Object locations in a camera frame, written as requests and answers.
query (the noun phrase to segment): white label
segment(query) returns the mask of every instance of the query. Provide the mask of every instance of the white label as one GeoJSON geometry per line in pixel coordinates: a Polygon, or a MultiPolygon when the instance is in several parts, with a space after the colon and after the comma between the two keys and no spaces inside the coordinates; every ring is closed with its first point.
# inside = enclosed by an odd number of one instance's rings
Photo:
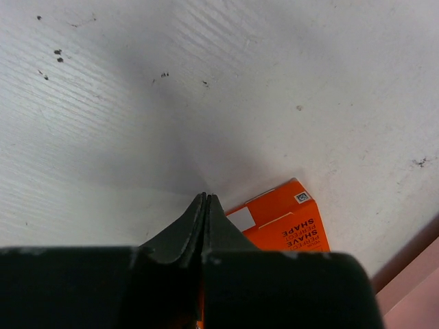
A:
{"type": "Polygon", "coordinates": [[[241,232],[249,228],[252,228],[253,226],[256,225],[252,217],[252,214],[250,214],[250,211],[248,210],[247,207],[244,207],[241,210],[238,210],[237,212],[230,214],[229,216],[227,216],[227,218],[241,232]]]}

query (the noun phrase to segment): stained surface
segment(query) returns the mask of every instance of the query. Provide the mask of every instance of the stained surface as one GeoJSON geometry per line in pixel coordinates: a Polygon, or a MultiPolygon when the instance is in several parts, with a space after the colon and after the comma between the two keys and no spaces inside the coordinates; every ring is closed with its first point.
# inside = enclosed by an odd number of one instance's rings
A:
{"type": "Polygon", "coordinates": [[[432,0],[3,1],[1,244],[141,244],[196,193],[230,208],[297,177],[331,247],[374,274],[438,210],[438,16],[432,0]]]}

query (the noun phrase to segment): small cardboard box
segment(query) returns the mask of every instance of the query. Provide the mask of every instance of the small cardboard box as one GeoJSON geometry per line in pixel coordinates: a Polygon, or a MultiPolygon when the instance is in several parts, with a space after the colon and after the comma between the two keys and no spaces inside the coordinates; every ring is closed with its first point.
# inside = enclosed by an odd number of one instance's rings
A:
{"type": "Polygon", "coordinates": [[[259,249],[329,251],[317,203],[295,178],[228,212],[227,217],[259,249]]]}

